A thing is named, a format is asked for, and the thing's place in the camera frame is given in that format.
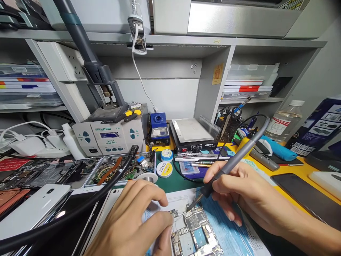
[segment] digital display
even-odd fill
[[[119,138],[118,133],[100,133],[102,139]]]

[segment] black phone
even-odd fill
[[[341,231],[341,205],[295,174],[273,175],[271,179],[312,216]]]

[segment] electrical outlet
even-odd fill
[[[58,81],[87,81],[79,51],[55,42],[38,42],[38,46]]]

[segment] charger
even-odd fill
[[[38,137],[28,137],[22,141],[15,141],[9,145],[23,156],[31,156],[45,148],[45,144]]]

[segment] water bottle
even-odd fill
[[[288,107],[277,111],[266,129],[265,135],[277,142],[284,141],[290,130],[302,118],[300,107],[303,104],[304,101],[292,100]]]

